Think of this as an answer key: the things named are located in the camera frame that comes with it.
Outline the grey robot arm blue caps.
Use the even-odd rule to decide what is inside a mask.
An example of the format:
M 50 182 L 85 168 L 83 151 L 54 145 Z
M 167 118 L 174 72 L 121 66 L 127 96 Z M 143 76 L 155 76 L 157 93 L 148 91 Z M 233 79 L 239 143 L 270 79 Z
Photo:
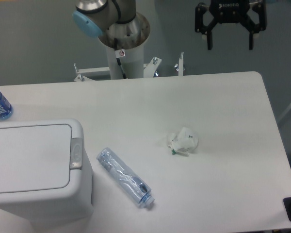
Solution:
M 88 37 L 97 37 L 112 49 L 133 49 L 149 37 L 148 20 L 136 11 L 134 0 L 79 0 L 72 14 L 76 25 Z M 217 24 L 239 23 L 249 32 L 249 49 L 254 35 L 266 30 L 266 3 L 263 0 L 212 0 L 195 8 L 194 30 L 207 39 L 212 49 L 212 29 Z

